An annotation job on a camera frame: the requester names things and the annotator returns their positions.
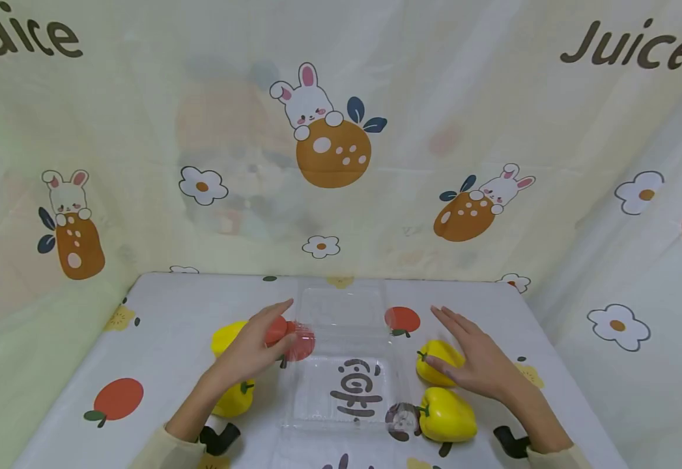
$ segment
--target white tablecloth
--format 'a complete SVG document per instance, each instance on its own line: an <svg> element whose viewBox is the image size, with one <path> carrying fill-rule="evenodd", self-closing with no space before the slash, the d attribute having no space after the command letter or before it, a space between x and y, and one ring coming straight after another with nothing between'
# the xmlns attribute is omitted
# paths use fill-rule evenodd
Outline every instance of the white tablecloth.
<svg viewBox="0 0 682 469"><path fill-rule="evenodd" d="M524 357L520 364L535 367L544 395L594 468L627 467L515 288L507 283L384 282L389 306L409 307L421 318L421 326L411 337L393 338L406 365L412 404L419 404L427 387L416 376L416 350L431 339L453 341L429 306L449 306L477 322L513 361ZM14 467L125 468L212 363L212 333L233 321L246 320L263 306L297 296L299 284L296 277L266 281L260 276L141 276L125 298L126 311L118 316L119 323L100 335ZM293 315L292 308L285 316L291 319ZM340 435L281 430L283 404L291 398L282 392L285 372L276 364L257 377L252 409L232 420L242 436L224 455L231 468L321 469L326 464L337 468L344 454L349 468L402 469L407 464L442 469L528 467L525 459L509 458L492 434L498 426L508 425L515 438L520 438L525 434L518 421L497 402L465 391L465 399L477 414L479 433L468 443L453 445L445 457L439 454L440 444L423 436L411 435L401 442L385 431ZM122 402L122 407L134 409L132 413L109 419L102 428L97 421L85 420L83 415L93 410L99 391L121 378L132 378L144 390L137 406L137 401ZM220 421L214 424L217 431L222 425ZM424 464L414 466L411 458Z"/></svg>

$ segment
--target cream curtain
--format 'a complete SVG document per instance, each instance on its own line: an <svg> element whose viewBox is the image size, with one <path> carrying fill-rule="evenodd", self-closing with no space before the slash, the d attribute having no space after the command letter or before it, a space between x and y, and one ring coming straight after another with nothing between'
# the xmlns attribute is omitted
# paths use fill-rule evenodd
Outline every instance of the cream curtain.
<svg viewBox="0 0 682 469"><path fill-rule="evenodd" d="M0 467L169 270L513 282L631 468L682 461L682 0L2 3Z"/></svg>

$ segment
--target person's right hand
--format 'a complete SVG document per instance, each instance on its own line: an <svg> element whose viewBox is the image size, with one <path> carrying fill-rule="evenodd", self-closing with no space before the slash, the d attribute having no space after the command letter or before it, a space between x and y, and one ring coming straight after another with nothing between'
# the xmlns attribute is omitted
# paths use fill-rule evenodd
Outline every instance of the person's right hand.
<svg viewBox="0 0 682 469"><path fill-rule="evenodd" d="M454 367L429 355L426 362L434 369L448 376L463 389L496 399L503 404L507 404L512 396L527 395L535 391L535 386L474 322L455 314L445 306L441 309L432 306L431 311L453 334L466 356L462 367Z"/></svg>

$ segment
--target red apple illustration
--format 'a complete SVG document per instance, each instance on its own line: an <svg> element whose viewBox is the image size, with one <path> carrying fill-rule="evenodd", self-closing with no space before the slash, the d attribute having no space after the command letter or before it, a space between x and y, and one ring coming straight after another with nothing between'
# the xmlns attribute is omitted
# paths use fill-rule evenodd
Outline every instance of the red apple illustration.
<svg viewBox="0 0 682 469"><path fill-rule="evenodd" d="M385 324L392 330L392 335L411 336L411 332L419 329L421 320L416 312L405 306L393 306L385 311Z"/></svg>
<svg viewBox="0 0 682 469"><path fill-rule="evenodd" d="M83 418L98 421L102 428L107 420L124 419L132 414L143 400L143 385L131 377L123 377L104 386L93 401L93 410Z"/></svg>

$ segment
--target yellow bell pepper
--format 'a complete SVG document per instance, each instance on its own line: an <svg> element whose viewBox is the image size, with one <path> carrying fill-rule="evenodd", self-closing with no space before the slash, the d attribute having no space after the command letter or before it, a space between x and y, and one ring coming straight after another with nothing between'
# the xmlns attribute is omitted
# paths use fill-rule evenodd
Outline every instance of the yellow bell pepper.
<svg viewBox="0 0 682 469"><path fill-rule="evenodd" d="M455 383L453 383L453 380L449 377L443 375L440 371L435 370L434 367L431 367L424 361L428 355L443 359L455 367L463 366L466 362L463 355L460 355L458 350L455 350L453 346L445 341L426 342L424 347L416 352L416 354L419 354L419 359L416 360L416 373L418 373L424 381L436 384L437 386L455 386Z"/></svg>
<svg viewBox="0 0 682 469"><path fill-rule="evenodd" d="M213 354L216 355L216 358L223 354L226 347L231 345L231 342L236 339L236 336L242 330L242 327L246 325L247 321L234 322L226 327L221 327L221 329L213 334L213 340L210 342L210 349L213 350Z"/></svg>
<svg viewBox="0 0 682 469"><path fill-rule="evenodd" d="M451 390L431 387L424 391L419 409L421 433L440 443L458 443L477 434L474 410Z"/></svg>
<svg viewBox="0 0 682 469"><path fill-rule="evenodd" d="M255 381L247 380L231 386L221 399L218 399L213 415L219 418L231 419L242 415L252 405L252 390L255 389Z"/></svg>

